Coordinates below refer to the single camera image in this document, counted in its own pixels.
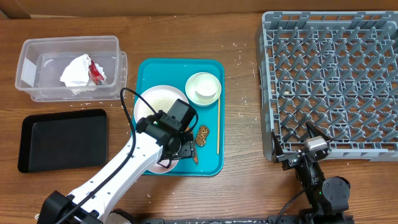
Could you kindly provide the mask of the red sauce packet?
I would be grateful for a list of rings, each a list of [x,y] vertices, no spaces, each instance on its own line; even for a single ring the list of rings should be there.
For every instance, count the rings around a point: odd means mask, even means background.
[[[93,60],[91,60],[89,65],[89,76],[95,85],[104,85],[106,83],[104,76],[98,71]]]

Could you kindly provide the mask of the white paper napkin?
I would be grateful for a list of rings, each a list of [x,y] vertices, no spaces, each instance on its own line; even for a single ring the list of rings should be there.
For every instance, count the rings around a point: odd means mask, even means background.
[[[96,90],[95,83],[89,76],[89,65],[93,60],[88,54],[83,54],[73,59],[70,64],[64,69],[60,81],[67,87],[72,87],[72,93],[77,95],[86,91]],[[98,71],[104,76],[106,82],[106,75],[103,71],[103,67],[95,63]]]

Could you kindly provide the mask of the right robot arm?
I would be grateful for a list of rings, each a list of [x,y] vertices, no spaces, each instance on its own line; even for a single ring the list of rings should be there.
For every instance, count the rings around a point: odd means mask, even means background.
[[[309,138],[304,141],[304,148],[286,155],[274,133],[272,140],[272,162],[281,163],[283,170],[294,169],[302,184],[302,190],[293,196],[280,210],[276,217],[268,217],[269,223],[318,223],[350,224],[352,216],[346,216],[349,209],[351,184],[343,177],[326,178],[318,161],[326,158],[331,138],[317,129],[311,122],[305,123]],[[296,216],[284,214],[289,205],[305,194],[310,208],[301,209]]]

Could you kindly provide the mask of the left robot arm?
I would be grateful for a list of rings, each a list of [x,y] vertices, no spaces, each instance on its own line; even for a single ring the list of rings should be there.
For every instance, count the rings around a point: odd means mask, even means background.
[[[159,111],[141,118],[131,138],[96,175],[67,196],[55,191],[44,201],[38,223],[104,223],[133,183],[156,163],[193,157],[189,112]]]

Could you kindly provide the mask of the white cup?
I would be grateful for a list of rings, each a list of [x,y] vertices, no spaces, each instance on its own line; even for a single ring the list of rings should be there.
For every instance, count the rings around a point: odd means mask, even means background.
[[[195,94],[201,99],[213,98],[219,90],[218,79],[211,74],[202,74],[194,82]]]

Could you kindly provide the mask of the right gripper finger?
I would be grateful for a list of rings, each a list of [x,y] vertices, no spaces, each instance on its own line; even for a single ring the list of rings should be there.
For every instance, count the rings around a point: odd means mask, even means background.
[[[272,162],[279,163],[284,157],[284,152],[279,144],[278,138],[275,135],[275,132],[271,132],[272,140],[274,143],[274,148],[272,151]]]
[[[310,121],[307,121],[305,125],[310,138],[322,137],[326,142],[330,142],[332,140],[332,138],[317,129]]]

